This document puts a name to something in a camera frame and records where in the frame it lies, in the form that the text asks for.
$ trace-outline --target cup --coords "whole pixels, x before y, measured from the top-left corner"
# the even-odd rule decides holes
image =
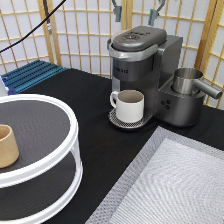
[[[114,91],[110,95],[110,103],[116,108],[116,116],[120,121],[135,123],[143,118],[144,95],[136,90]]]
[[[0,125],[0,168],[13,164],[18,157],[19,150],[12,128]]]

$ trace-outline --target coffee maker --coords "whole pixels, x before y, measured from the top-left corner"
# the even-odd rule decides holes
[[[116,127],[134,130],[151,117],[177,127],[197,123],[206,94],[199,90],[184,95],[172,88],[182,42],[182,37],[146,26],[138,26],[108,40],[108,51],[113,58],[112,91],[138,90],[145,97],[144,118],[136,124],[119,121],[114,110],[109,113]]]

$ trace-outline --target table surface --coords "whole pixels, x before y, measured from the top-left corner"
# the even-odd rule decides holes
[[[115,129],[108,120],[111,86],[110,79],[70,69],[23,92],[64,101],[73,109],[80,128],[83,179],[71,202],[47,224],[85,223],[158,126],[224,150],[224,111],[206,106],[191,128],[152,119],[135,132]]]

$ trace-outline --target brand logo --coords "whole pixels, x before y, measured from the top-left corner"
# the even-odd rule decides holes
[[[126,69],[122,69],[122,68],[118,68],[118,67],[116,67],[116,66],[114,66],[114,70],[115,70],[115,71],[118,71],[118,72],[122,72],[122,73],[128,73],[128,70],[126,70]]]

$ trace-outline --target black cable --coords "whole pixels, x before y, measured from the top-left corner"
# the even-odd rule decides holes
[[[63,0],[39,25],[37,25],[33,30],[31,30],[25,37],[23,37],[21,40],[17,41],[16,43],[6,47],[5,49],[1,50],[0,53],[14,47],[15,45],[21,43],[22,41],[24,41],[31,33],[33,33],[36,29],[38,29],[40,26],[42,26],[43,23],[45,23],[53,14],[55,11],[58,10],[58,8],[61,7],[61,5],[63,5],[63,3],[65,2],[66,0]]]

